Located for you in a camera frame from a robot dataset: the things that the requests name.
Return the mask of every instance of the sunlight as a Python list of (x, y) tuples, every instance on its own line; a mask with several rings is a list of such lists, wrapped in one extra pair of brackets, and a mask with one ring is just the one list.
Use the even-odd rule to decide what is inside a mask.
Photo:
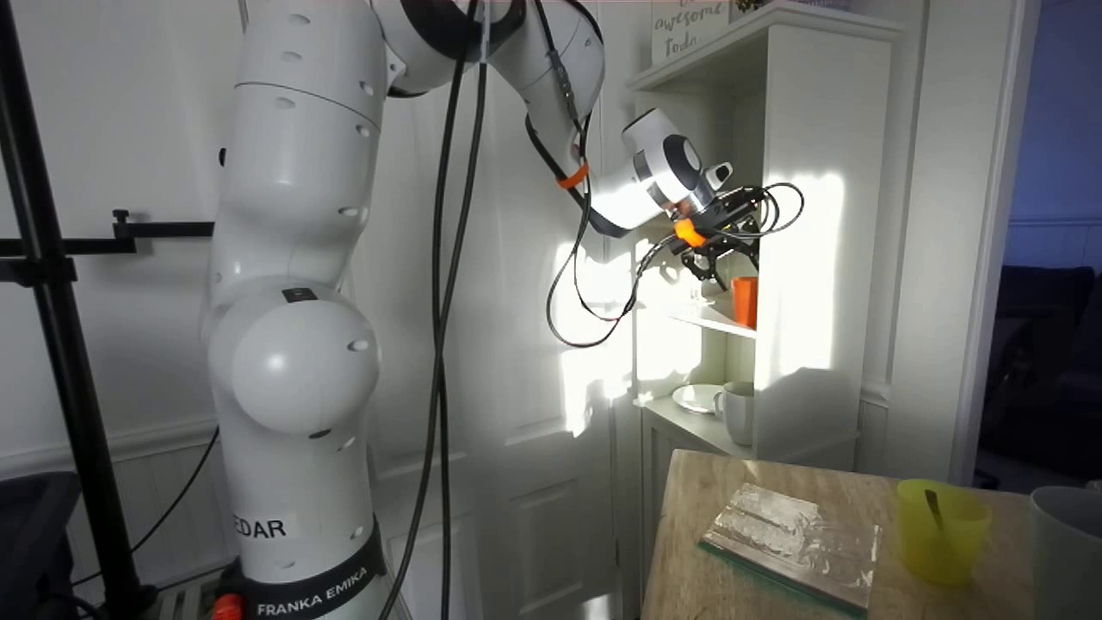
[[(566, 240), (555, 250), (555, 269), (567, 260), (570, 245)], [(620, 312), (629, 291), (629, 256), (620, 250), (606, 261), (578, 250), (578, 285), (594, 312)], [(555, 298), (555, 323), (570, 341), (594, 341), (608, 332), (606, 321), (584, 312), (576, 298), (570, 272), (566, 272)], [(558, 358), (561, 374), (561, 423), (570, 436), (582, 436), (589, 418), (600, 403), (616, 403), (629, 394), (629, 316), (624, 316), (620, 332), (600, 349), (567, 349)]]
[[(761, 250), (761, 264), (784, 285), (761, 281), (756, 323), (771, 341), (761, 341), (756, 391), (800, 368), (834, 368), (837, 306), (848, 306), (839, 303), (844, 281), (837, 281), (839, 256), (848, 250), (839, 239), (848, 182), (837, 172), (803, 172), (790, 177), (790, 182), (805, 194), (805, 209)], [(778, 200), (780, 213), (793, 217), (794, 197), (778, 191)]]
[(671, 387), (683, 387), (690, 372), (704, 366), (704, 332), (699, 323), (675, 321), (686, 306), (709, 303), (699, 280), (683, 269), (683, 261), (662, 261), (644, 276), (642, 312), (659, 310), (659, 323), (638, 332), (638, 384), (648, 394), (638, 394), (642, 403), (669, 397)]

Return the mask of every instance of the white wall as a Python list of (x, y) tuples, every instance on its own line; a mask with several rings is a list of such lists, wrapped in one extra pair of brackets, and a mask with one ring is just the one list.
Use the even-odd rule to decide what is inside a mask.
[(1102, 269), (1102, 4), (1041, 4), (1010, 264)]
[[(110, 209), (209, 222), (237, 60), (225, 0), (18, 4), (40, 140), (64, 234), (110, 234)], [(0, 194), (0, 234), (12, 239)], [(200, 310), (206, 240), (78, 260), (74, 299), (131, 536), (157, 518), (214, 432)], [(33, 298), (0, 285), (0, 477), (69, 467)], [(74, 575), (94, 572), (82, 518)], [(166, 534), (136, 556), (147, 583), (226, 559), (218, 457)]]

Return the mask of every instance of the door frame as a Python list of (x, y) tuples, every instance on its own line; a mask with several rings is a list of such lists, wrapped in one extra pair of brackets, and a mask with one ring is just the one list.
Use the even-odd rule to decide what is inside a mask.
[(970, 484), (1041, 0), (929, 0), (885, 471)]

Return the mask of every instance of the black metal frame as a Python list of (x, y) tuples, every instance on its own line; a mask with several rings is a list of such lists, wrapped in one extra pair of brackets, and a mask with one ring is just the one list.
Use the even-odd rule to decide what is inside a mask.
[(154, 605), (154, 588), (141, 585), (133, 572), (126, 523), (101, 419), (95, 384), (73, 298), (74, 269), (69, 256), (78, 248), (133, 250), (133, 239), (179, 239), (181, 230), (186, 239), (206, 239), (209, 223), (131, 223), (126, 213), (117, 213), (110, 240), (69, 240), (64, 248), (10, 0), (0, 0), (0, 153), (22, 229), (22, 240), (10, 240), (6, 256), (24, 256), (22, 261), (0, 261), (0, 280), (6, 276), (33, 291), (48, 358), (54, 368), (58, 403), (64, 415), (69, 448), (103, 572), (103, 610), (110, 620), (136, 620)]
[[(110, 234), (113, 239), (63, 239), (63, 248), (64, 256), (133, 256), (141, 239), (209, 239), (214, 222), (131, 222), (131, 209), (113, 209)], [(24, 256), (24, 240), (0, 239), (0, 256)]]

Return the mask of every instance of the orange part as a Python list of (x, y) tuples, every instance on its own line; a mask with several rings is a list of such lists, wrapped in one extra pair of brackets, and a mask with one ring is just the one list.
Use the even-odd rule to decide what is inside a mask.
[(730, 280), (730, 316), (749, 332), (756, 326), (756, 276)]
[(218, 595), (209, 620), (243, 620), (243, 600), (237, 593)]
[(558, 179), (561, 191), (576, 191), (589, 179), (589, 166), (578, 166), (570, 177)]
[(678, 222), (675, 222), (675, 239), (686, 240), (690, 248), (709, 245), (709, 240), (692, 229), (690, 217), (678, 217)]

